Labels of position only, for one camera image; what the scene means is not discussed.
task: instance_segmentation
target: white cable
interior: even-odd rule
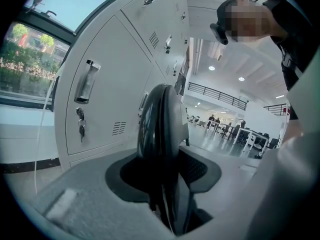
[[[59,68],[59,70],[55,74],[54,79],[52,80],[52,82],[49,86],[48,92],[46,93],[46,97],[45,97],[45,101],[44,101],[44,105],[43,105],[43,109],[42,109],[42,114],[41,114],[40,125],[39,125],[37,136],[36,136],[36,153],[35,153],[35,161],[34,161],[34,188],[35,188],[36,194],[38,194],[36,173],[37,173],[37,160],[38,160],[38,154],[39,154],[40,133],[41,133],[41,128],[42,128],[42,123],[44,121],[46,107],[47,107],[47,103],[48,103],[48,100],[49,100],[49,97],[51,94],[52,87],[53,87],[57,77],[61,75],[62,70],[63,70],[63,67],[61,65],[61,67]]]

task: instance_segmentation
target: ceiling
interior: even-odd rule
[[[236,112],[229,110],[225,107],[207,102],[205,100],[199,99],[199,98],[195,98],[193,96],[189,96],[189,95],[185,95],[184,96],[184,100],[183,103],[186,104],[186,106],[197,106],[197,109],[200,110],[204,110],[204,111],[208,111],[209,113],[212,113],[214,115],[214,117],[223,117],[223,118],[227,118],[227,119],[234,119],[235,118],[235,114]]]
[[[287,88],[281,68],[282,54],[270,37],[251,43],[229,42],[227,46],[216,41],[209,25],[217,22],[216,10],[224,1],[187,0],[190,36],[194,38],[193,73],[204,79],[224,81],[239,93],[249,93],[269,105],[285,103],[286,98],[275,99],[286,94]]]

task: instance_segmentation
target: white desk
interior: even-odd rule
[[[265,139],[265,143],[264,143],[264,146],[263,146],[263,149],[262,149],[262,154],[265,152],[266,146],[267,146],[267,144],[268,144],[268,140],[269,140],[269,139],[268,139],[266,136],[261,135],[261,134],[255,132],[254,130],[250,130],[250,129],[239,128],[239,131],[238,131],[238,133],[237,133],[237,135],[236,135],[236,137],[235,137],[235,139],[234,139],[233,145],[236,144],[237,139],[238,139],[239,134],[240,134],[241,131],[244,131],[244,132],[248,132],[248,133],[249,133],[249,137],[248,137],[248,139],[246,140],[245,146],[244,146],[244,148],[243,148],[242,151],[245,151],[245,150],[246,150],[246,148],[247,148],[247,146],[248,146],[248,143],[249,143],[249,140],[251,139],[251,136],[254,135],[254,136],[259,137],[259,138],[261,138],[261,139]]]

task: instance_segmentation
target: window frame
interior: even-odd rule
[[[58,22],[50,19],[50,17],[45,17],[41,13],[31,10],[28,13],[27,10],[29,8],[23,7],[17,17],[13,20],[12,23],[17,22],[21,23],[29,28],[35,29],[40,31],[44,34],[47,34],[53,37],[56,40],[59,40],[66,45],[69,46],[62,63],[63,64],[68,55],[70,50],[72,49],[74,43],[79,38],[82,31],[90,24],[90,22],[106,7],[112,4],[116,0],[105,0],[101,3],[97,8],[95,8],[77,27],[77,29],[73,32],[67,27],[59,24]],[[48,101],[46,109],[54,111],[54,102],[55,102],[55,94],[56,88],[58,85],[58,81],[56,81],[52,88],[52,101],[51,99]],[[2,95],[3,92],[0,90],[0,105],[9,105],[9,106],[16,106],[22,108],[30,108],[30,109],[43,109],[45,98],[41,97],[28,97],[26,98],[24,94],[21,93],[12,93],[12,95],[4,96]]]

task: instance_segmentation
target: locker vent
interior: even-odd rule
[[[169,67],[169,65],[166,67],[166,74],[168,75],[169,74],[169,72],[170,72],[170,67]]]
[[[115,122],[112,130],[112,136],[123,134],[125,131],[126,122]]]
[[[149,38],[152,46],[154,49],[156,49],[157,45],[159,44],[159,39],[157,37],[156,32],[153,32],[153,34],[151,35],[151,37]]]

